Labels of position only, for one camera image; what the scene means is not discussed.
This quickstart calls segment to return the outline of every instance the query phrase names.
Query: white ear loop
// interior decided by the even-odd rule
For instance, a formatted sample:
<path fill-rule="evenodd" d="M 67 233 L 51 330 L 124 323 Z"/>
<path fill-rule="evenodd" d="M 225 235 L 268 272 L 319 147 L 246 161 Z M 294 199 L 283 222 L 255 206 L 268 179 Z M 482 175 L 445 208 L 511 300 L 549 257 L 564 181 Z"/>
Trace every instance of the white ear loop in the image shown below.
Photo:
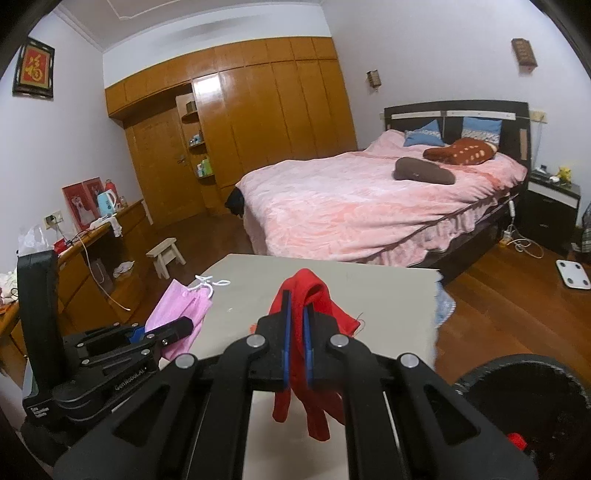
<path fill-rule="evenodd" d="M 210 275 L 208 277 L 202 277 L 201 275 L 195 275 L 195 278 L 197 280 L 199 280 L 199 284 L 195 285 L 194 287 L 188 288 L 188 291 L 198 290 L 201 287 L 207 287 L 207 289 L 209 290 L 209 293 L 207 294 L 208 299 L 210 299 L 213 296 L 212 285 L 215 285 L 216 287 L 225 287 L 226 285 L 230 284 L 229 280 L 219 280 L 219 281 L 212 282 L 211 281 L 211 279 L 213 278 L 212 275 Z"/>

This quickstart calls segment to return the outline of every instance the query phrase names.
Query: picture frame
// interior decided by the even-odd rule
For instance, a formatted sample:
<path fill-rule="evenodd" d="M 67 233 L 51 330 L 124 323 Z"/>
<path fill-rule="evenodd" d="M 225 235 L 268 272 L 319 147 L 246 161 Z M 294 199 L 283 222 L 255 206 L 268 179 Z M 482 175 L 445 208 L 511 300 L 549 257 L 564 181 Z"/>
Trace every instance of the picture frame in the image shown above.
<path fill-rule="evenodd" d="M 100 180 L 100 177 L 95 179 L 89 179 L 82 182 L 82 186 L 86 192 L 88 198 L 92 200 L 93 211 L 96 215 L 100 216 L 99 213 L 99 201 L 97 197 L 105 192 L 105 188 L 103 187 L 103 183 Z"/>
<path fill-rule="evenodd" d="M 12 94 L 52 99 L 55 54 L 55 48 L 28 37 L 18 52 Z"/>
<path fill-rule="evenodd" d="M 89 197 L 82 183 L 63 187 L 61 191 L 79 232 L 86 230 L 99 215 L 95 211 L 92 198 Z"/>

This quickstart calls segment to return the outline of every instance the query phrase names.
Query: white table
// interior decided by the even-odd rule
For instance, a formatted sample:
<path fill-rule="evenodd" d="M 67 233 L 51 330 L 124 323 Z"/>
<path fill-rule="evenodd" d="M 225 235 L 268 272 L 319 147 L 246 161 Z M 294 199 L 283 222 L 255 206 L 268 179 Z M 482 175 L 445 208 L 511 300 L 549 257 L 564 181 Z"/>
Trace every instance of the white table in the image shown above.
<path fill-rule="evenodd" d="M 414 352 L 433 365 L 437 271 L 257 255 L 231 254 L 204 272 L 231 284 L 215 287 L 191 353 L 217 355 L 248 335 L 250 325 L 268 314 L 283 281 L 301 268 L 316 273 L 346 313 L 365 321 L 356 338 L 372 352 L 390 357 Z M 331 438 L 318 442 L 308 436 L 298 399 L 293 397 L 285 423 L 272 419 L 273 400 L 271 393 L 253 395 L 244 480 L 347 479 L 345 428 L 327 416 Z"/>

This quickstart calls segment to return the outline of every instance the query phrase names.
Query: white wall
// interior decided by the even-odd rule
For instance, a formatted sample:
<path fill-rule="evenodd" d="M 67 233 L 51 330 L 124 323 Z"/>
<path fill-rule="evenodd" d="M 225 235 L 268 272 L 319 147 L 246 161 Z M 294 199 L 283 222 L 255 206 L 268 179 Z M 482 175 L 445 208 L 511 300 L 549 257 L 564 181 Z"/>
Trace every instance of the white wall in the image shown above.
<path fill-rule="evenodd" d="M 384 107 L 432 100 L 529 102 L 548 113 L 537 164 L 573 169 L 591 201 L 591 80 L 552 21 L 530 0 L 324 0 L 360 147 L 383 130 Z M 531 41 L 539 67 L 520 75 L 512 38 Z M 379 69 L 373 92 L 366 72 Z M 532 124 L 537 139 L 539 124 Z"/>
<path fill-rule="evenodd" d="M 196 50 L 273 37 L 330 37 L 312 4 L 248 5 L 207 12 L 144 31 L 105 52 L 105 87 Z"/>
<path fill-rule="evenodd" d="M 141 193 L 123 129 L 107 117 L 102 54 L 54 14 L 30 35 L 56 49 L 54 99 L 12 96 L 16 58 L 0 80 L 0 272 L 17 263 L 20 226 L 61 210 L 61 188 L 111 178 L 129 201 Z M 56 241 L 52 230 L 51 242 Z"/>

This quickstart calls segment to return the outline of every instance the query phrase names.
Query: wooden stool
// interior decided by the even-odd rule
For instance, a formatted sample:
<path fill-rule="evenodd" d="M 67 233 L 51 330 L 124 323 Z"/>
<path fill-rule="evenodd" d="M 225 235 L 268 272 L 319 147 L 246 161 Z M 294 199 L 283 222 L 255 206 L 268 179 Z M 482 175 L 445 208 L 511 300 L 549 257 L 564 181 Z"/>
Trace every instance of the wooden stool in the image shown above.
<path fill-rule="evenodd" d="M 178 248 L 175 245 L 176 241 L 176 238 L 167 238 L 146 253 L 146 257 L 154 259 L 154 268 L 156 269 L 158 278 L 166 278 L 167 280 L 170 278 L 166 265 L 172 262 L 175 258 L 181 265 L 187 263 L 181 255 L 181 252 L 178 251 Z"/>

